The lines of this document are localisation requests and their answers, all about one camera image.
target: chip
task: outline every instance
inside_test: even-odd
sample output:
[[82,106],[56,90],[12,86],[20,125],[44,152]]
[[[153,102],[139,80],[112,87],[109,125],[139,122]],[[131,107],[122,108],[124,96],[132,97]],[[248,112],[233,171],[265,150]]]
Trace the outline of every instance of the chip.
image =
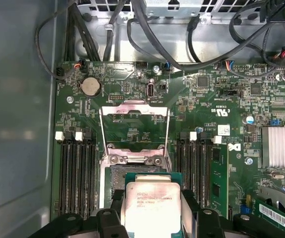
[[206,76],[198,77],[198,87],[207,88],[209,86],[209,78]]
[[213,183],[213,185],[212,185],[212,193],[213,193],[214,196],[220,197],[220,186],[215,184],[215,183]]
[[251,84],[251,95],[261,95],[262,85],[260,83]]
[[212,149],[212,160],[220,161],[220,149],[216,149],[216,148]]

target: blue wire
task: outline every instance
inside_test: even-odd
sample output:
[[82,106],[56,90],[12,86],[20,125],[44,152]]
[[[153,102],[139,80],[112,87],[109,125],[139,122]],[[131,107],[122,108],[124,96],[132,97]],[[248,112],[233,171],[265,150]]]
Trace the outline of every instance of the blue wire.
[[234,64],[234,61],[231,61],[231,63],[230,63],[230,69],[232,69],[233,64]]

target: heatsink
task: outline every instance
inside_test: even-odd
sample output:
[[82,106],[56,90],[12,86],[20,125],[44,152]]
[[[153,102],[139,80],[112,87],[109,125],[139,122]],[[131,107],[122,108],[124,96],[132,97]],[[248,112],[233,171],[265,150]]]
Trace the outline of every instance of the heatsink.
[[263,166],[285,168],[285,127],[262,128]]

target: integrated circuit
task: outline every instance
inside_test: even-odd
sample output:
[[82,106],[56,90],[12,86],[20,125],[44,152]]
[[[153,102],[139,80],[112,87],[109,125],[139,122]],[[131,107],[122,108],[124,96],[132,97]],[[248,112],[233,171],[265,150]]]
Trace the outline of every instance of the integrated circuit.
[[198,77],[198,87],[199,88],[208,88],[209,87],[209,78],[207,76]]
[[251,95],[261,95],[262,94],[262,85],[260,83],[251,84]]

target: motherboard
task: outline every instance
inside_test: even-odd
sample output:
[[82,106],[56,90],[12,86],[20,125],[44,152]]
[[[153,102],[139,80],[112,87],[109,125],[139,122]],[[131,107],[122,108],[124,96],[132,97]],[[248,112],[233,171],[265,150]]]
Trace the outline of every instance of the motherboard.
[[[64,62],[64,74],[76,62]],[[231,219],[260,187],[285,191],[285,69],[89,62],[56,87],[52,219],[109,207],[128,172],[180,172],[181,189]]]

